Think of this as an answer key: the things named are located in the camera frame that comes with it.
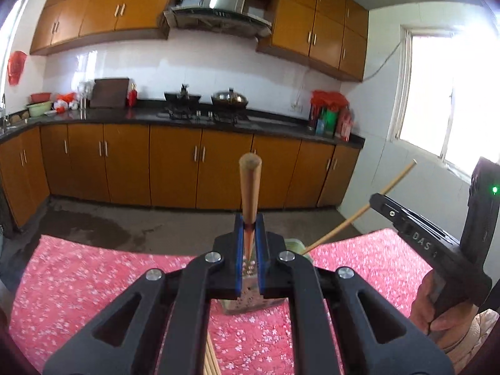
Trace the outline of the bamboo chopstick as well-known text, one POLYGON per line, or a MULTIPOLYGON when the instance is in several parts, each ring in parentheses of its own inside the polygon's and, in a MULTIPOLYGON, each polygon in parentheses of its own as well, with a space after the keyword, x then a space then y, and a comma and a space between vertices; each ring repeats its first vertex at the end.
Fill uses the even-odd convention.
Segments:
POLYGON ((204 353, 204 361, 203 361, 203 374, 204 375, 213 375, 213 369, 212 369, 212 365, 211 365, 211 353, 210 353, 208 341, 206 341, 206 344, 205 344, 205 353, 204 353))
MULTIPOLYGON (((417 165, 417 161, 413 159, 399 175, 394 178, 382 191, 382 195, 386 195, 389 193, 393 188, 395 188, 411 171, 412 169, 417 165)), ((329 233, 325 234, 319 240, 316 240, 311 246, 306 247, 302 251, 302 255, 306 255, 309 252, 313 251, 315 248, 318 246, 321 246, 325 244, 327 241, 332 240, 337 234, 340 234, 343 232, 344 229, 346 229, 349 225, 351 225, 354 221, 359 219, 363 214, 365 214, 370 208, 369 203, 365 204, 362 206, 360 209, 358 209, 355 214, 353 214, 351 217, 349 217, 347 220, 342 222, 340 225, 338 225, 336 228, 332 229, 329 233)))
POLYGON ((212 339, 211 339, 209 333, 207 333, 207 339, 206 339, 206 341, 208 341, 208 343, 209 343, 209 348, 210 348, 210 353, 211 353, 211 365, 212 365, 212 369, 213 369, 213 375, 220 375, 221 371, 220 371, 220 368, 219 368, 219 362, 217 360, 217 357, 216 357, 216 354, 215 354, 215 349, 213 347, 213 342, 212 342, 212 339))

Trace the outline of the wooden handled utensil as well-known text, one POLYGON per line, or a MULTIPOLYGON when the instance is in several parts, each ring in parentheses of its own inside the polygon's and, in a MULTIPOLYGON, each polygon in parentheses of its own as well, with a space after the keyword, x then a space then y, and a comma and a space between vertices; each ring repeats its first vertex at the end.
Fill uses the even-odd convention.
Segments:
POLYGON ((285 301, 264 299, 258 290, 255 240, 262 163, 253 152, 244 154, 239 160, 243 220, 242 293, 237 300, 220 301, 226 315, 256 312, 277 307, 285 301))

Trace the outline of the brown lower kitchen cabinets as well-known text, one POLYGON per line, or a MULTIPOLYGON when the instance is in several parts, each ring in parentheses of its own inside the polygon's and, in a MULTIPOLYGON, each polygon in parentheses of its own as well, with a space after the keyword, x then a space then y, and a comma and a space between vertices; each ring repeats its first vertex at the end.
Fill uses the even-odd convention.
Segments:
POLYGON ((239 158, 263 161, 263 209, 336 207, 359 150, 286 137, 158 124, 52 124, 1 144, 1 187, 25 225, 49 196, 157 208, 235 210, 239 158))

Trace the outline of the brown kitchen cabinets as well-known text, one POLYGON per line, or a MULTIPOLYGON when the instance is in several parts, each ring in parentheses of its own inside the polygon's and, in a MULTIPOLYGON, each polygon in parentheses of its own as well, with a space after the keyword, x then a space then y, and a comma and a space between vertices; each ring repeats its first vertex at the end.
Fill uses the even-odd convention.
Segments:
POLYGON ((158 124, 52 124, 1 144, 1 187, 25 225, 49 196, 157 208, 235 210, 239 158, 263 161, 263 209, 336 207, 359 150, 286 137, 158 124))
POLYGON ((166 37, 173 29, 254 39, 261 53, 363 80, 369 13, 354 0, 47 0, 31 53, 166 37))

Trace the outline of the black kitchen countertop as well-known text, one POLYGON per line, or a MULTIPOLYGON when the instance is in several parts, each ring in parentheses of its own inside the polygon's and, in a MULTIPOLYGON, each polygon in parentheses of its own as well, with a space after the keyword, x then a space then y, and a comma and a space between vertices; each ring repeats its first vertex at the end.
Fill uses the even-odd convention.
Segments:
POLYGON ((1 142, 13 139, 37 126, 56 124, 140 124, 293 138, 328 145, 343 145, 359 150, 363 149, 365 143, 363 137, 355 134, 351 134, 347 142, 335 137, 317 135, 308 129, 305 120, 299 118, 247 110, 237 114, 234 119, 230 119, 228 116, 220 116, 210 112, 208 108, 207 104, 203 104, 200 111, 185 118, 173 118, 171 112, 153 106, 151 102, 146 107, 131 109, 88 108, 85 110, 70 110, 61 114, 28 118, 9 125, 1 129, 1 142))

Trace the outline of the brown upper kitchen cabinets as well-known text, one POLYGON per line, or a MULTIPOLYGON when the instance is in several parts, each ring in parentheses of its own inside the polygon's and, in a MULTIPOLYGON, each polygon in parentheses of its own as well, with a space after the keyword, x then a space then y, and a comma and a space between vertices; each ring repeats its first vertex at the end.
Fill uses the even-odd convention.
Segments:
POLYGON ((47 0, 31 53, 166 37, 173 29, 254 39, 261 53, 363 80, 369 13, 354 0, 47 0))

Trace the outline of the pink floral tablecloth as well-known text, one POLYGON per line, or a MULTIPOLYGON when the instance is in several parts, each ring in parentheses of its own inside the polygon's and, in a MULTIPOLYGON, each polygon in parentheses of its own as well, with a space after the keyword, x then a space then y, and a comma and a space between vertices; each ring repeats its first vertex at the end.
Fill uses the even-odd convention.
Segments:
MULTIPOLYGON (((315 266, 349 266, 407 316, 430 266, 391 229, 325 244, 315 266)), ((72 335, 150 268, 166 273, 191 259, 105 250, 44 235, 22 276, 9 333, 29 362, 45 362, 72 335)), ((226 315, 214 302, 208 332, 223 374, 291 374, 293 347, 287 303, 226 315)))

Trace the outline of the red bag of bottles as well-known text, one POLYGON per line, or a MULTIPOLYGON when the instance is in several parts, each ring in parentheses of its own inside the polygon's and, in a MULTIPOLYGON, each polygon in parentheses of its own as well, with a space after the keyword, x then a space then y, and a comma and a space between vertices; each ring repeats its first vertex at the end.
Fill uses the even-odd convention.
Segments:
POLYGON ((341 112, 348 110, 349 101, 341 92, 315 90, 310 98, 307 128, 317 136, 333 138, 341 112))

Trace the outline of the black wok left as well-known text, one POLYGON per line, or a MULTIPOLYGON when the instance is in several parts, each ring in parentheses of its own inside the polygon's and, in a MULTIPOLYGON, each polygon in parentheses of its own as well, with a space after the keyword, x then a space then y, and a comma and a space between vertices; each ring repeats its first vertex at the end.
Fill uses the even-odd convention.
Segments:
POLYGON ((201 95, 191 94, 188 91, 189 86, 182 84, 178 92, 164 92, 163 96, 167 103, 175 106, 198 105, 201 95))

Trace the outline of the red bottle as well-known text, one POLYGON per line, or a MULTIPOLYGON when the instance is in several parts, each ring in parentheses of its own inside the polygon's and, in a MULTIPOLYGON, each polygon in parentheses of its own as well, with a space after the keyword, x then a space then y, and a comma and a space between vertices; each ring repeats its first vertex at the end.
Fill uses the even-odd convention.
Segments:
POLYGON ((137 91, 137 86, 135 83, 131 84, 131 88, 128 92, 128 107, 133 108, 137 104, 137 97, 138 97, 138 91, 137 91))

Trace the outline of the black wok with lid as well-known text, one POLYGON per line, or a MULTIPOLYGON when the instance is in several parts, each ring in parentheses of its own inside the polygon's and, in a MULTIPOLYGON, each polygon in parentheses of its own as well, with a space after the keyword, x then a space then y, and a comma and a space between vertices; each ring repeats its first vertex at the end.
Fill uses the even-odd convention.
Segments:
POLYGON ((242 111, 248 105, 247 98, 235 92, 233 88, 229 88, 226 91, 215 92, 211 96, 211 101, 215 110, 226 113, 242 111))

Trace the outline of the dark wooden cutting board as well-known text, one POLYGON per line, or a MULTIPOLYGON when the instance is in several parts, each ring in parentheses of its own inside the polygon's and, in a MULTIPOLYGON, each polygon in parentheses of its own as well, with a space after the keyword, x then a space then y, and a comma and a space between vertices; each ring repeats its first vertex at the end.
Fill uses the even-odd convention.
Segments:
POLYGON ((125 108, 129 78, 95 79, 90 108, 125 108))

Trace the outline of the green basin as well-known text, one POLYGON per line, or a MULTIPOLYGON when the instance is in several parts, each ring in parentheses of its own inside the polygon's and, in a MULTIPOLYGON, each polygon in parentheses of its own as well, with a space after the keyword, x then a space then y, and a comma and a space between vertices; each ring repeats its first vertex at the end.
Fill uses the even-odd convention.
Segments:
POLYGON ((41 117, 52 109, 51 101, 32 103, 26 106, 31 118, 41 117))

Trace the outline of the red basin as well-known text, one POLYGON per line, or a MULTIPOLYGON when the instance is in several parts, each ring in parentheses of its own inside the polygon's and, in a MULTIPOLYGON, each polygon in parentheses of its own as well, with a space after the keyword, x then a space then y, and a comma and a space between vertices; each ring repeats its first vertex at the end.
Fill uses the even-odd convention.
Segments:
POLYGON ((39 92, 30 95, 31 103, 45 103, 49 102, 51 99, 50 92, 39 92))

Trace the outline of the red wall ornament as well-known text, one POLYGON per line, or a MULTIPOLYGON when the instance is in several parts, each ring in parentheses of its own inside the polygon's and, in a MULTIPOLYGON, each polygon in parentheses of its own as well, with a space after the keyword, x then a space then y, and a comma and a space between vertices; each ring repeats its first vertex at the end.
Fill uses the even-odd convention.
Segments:
POLYGON ((10 86, 18 86, 24 72, 27 54, 23 51, 14 51, 7 61, 7 82, 10 86))

